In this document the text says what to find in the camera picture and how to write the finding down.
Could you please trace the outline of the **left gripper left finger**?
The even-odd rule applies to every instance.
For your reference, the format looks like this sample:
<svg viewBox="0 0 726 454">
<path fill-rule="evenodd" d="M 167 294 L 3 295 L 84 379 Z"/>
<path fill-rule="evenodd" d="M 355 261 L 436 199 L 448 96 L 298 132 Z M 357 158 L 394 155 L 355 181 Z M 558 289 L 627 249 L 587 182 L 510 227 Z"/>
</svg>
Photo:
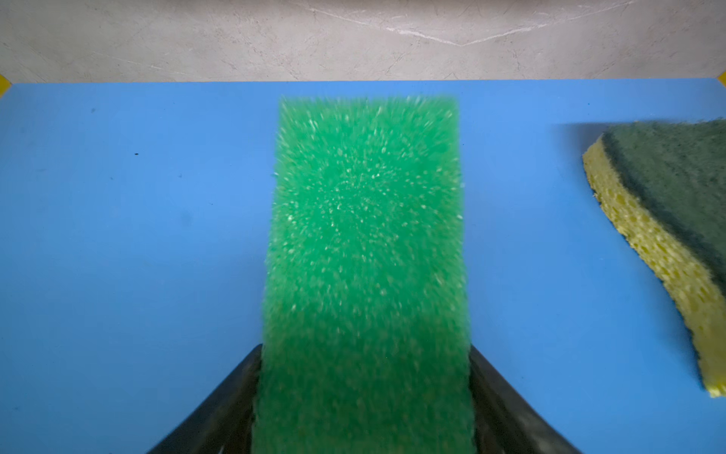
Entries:
<svg viewBox="0 0 726 454">
<path fill-rule="evenodd" d="M 234 371 L 149 454 L 250 453 L 253 402 L 261 367 L 257 345 Z"/>
</svg>

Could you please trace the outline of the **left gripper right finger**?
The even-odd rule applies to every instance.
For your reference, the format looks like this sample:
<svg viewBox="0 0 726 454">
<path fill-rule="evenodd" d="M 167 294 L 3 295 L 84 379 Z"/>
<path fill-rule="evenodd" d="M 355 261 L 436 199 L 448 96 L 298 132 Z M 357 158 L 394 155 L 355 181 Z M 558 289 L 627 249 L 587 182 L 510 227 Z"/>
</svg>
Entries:
<svg viewBox="0 0 726 454">
<path fill-rule="evenodd" d="M 478 453 L 580 454 L 475 347 L 469 359 Z"/>
</svg>

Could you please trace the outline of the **bright green sponge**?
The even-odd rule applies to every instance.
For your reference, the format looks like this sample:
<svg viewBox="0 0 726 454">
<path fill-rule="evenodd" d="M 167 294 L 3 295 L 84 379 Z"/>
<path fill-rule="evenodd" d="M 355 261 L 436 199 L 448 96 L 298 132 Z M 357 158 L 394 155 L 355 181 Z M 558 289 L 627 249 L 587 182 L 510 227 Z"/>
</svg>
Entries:
<svg viewBox="0 0 726 454">
<path fill-rule="evenodd" d="M 280 106 L 255 453 L 472 453 L 453 98 Z"/>
</svg>

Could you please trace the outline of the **dark green sponge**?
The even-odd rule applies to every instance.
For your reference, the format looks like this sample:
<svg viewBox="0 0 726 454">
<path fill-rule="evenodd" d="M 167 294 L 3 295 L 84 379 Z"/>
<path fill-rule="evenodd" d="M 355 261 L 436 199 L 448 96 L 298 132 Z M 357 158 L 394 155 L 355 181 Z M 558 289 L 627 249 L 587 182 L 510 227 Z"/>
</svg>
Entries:
<svg viewBox="0 0 726 454">
<path fill-rule="evenodd" d="M 703 388 L 725 395 L 725 121 L 608 127 L 582 156 L 601 210 L 660 279 Z"/>
</svg>

